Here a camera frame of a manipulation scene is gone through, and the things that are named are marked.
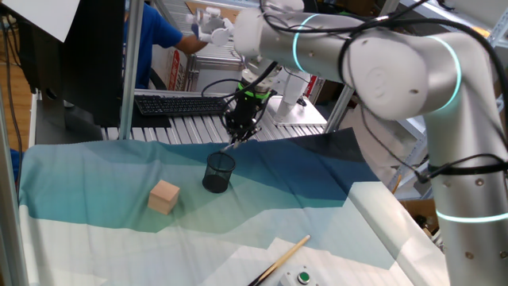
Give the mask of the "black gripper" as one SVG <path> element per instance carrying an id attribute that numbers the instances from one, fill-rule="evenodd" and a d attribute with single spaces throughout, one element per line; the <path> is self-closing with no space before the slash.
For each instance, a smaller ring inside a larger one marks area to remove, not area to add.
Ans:
<path id="1" fill-rule="evenodd" d="M 260 131 L 258 125 L 252 126 L 254 117 L 262 110 L 264 99 L 254 97 L 236 97 L 235 107 L 229 108 L 225 114 L 225 125 L 230 135 L 230 145 L 238 148 L 244 141 L 249 140 Z"/>

